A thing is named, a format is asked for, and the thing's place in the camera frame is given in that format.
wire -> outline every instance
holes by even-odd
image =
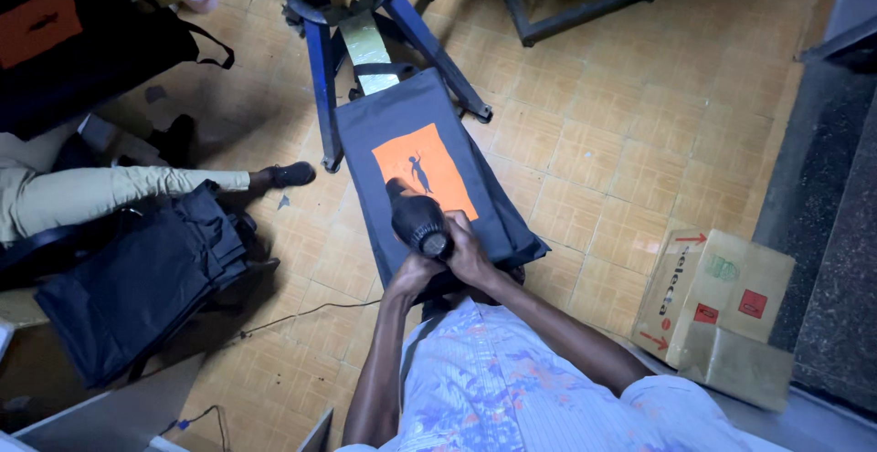
[[[204,410],[203,413],[198,414],[197,416],[195,416],[195,417],[192,418],[191,420],[173,420],[173,421],[171,422],[171,424],[168,425],[168,427],[164,429],[163,432],[159,433],[159,436],[161,436],[161,435],[165,435],[165,434],[168,433],[168,432],[171,430],[171,428],[173,428],[174,426],[180,428],[181,430],[184,430],[184,429],[188,428],[189,425],[191,425],[192,423],[194,423],[194,422],[196,422],[196,421],[202,419],[204,416],[207,416],[207,413],[209,413],[210,411],[213,411],[214,409],[217,410],[217,423],[219,423],[219,436],[222,437],[222,452],[226,452],[226,448],[225,448],[225,428],[222,426],[222,413],[220,412],[219,405],[216,405],[216,404],[214,404],[214,405],[208,407],[207,409]]]
[[[295,315],[287,315],[286,317],[277,319],[276,321],[271,321],[271,322],[265,324],[264,326],[258,326],[256,328],[251,328],[250,330],[242,330],[238,334],[238,337],[240,339],[247,339],[247,336],[256,332],[257,330],[272,326],[274,324],[279,324],[283,321],[288,321],[289,319],[294,319],[295,317],[301,317],[301,315],[307,315],[308,313],[316,312],[317,310],[319,310],[320,308],[323,308],[324,306],[337,306],[339,308],[356,308],[357,306],[369,306],[369,305],[374,305],[375,303],[380,303],[380,300],[369,301],[367,303],[357,303],[356,305],[339,305],[337,303],[323,303],[322,305],[318,306],[317,308],[314,308],[313,310],[308,310],[307,312],[296,313]]]

man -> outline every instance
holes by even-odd
[[[652,376],[620,345],[521,289],[488,261],[462,211],[448,223],[447,267],[502,306],[466,298],[403,346],[411,302],[444,269],[409,256],[380,302],[340,450],[748,449],[700,387]],[[400,381],[403,352],[411,368]]]
[[[123,119],[114,119],[121,124]],[[194,124],[179,118],[167,132],[157,132],[148,121],[140,132],[171,161],[184,159]],[[212,180],[225,191],[301,186],[314,180],[313,166],[305,162],[273,166],[261,171],[209,171],[160,166],[77,168],[50,173],[61,146],[76,132],[69,122],[27,142],[0,132],[0,243],[12,243],[52,227],[81,224],[109,214],[145,197],[180,195]],[[125,130],[133,132],[130,123]]]

tiled floor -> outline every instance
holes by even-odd
[[[561,0],[540,0],[559,5]],[[801,67],[792,58],[814,0],[657,0],[523,48],[502,0],[436,0],[424,18],[494,107],[466,117],[503,187],[554,249],[527,287],[581,320],[627,334],[662,238],[691,225],[751,237]],[[230,71],[182,64],[143,108],[200,120],[203,167],[258,169],[322,155],[307,49],[280,0],[222,0],[183,17],[238,54]],[[209,43],[207,54],[217,54]],[[339,86],[351,85],[349,67]],[[340,89],[338,94],[346,94]],[[159,110],[161,105],[168,106]],[[251,207],[282,261],[280,290],[251,326],[381,293],[345,167]],[[329,308],[256,333],[205,365],[185,416],[225,409],[234,450],[294,449],[333,406],[332,445],[377,306]],[[418,319],[410,317],[410,327]],[[213,420],[181,443],[217,449]]]

shirt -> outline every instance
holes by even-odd
[[[697,384],[646,377],[616,398],[503,306],[466,299],[420,324],[403,375],[409,359],[399,434],[380,452],[749,450]]]

black figure silhouette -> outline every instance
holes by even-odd
[[[411,161],[411,178],[414,178],[414,174],[417,173],[417,179],[420,181],[420,184],[423,185],[423,189],[426,190],[426,193],[435,193],[430,189],[430,181],[426,179],[426,173],[423,173],[423,168],[420,166],[420,160],[421,157],[419,152],[417,152],[416,159],[413,155],[408,158],[408,161]]]

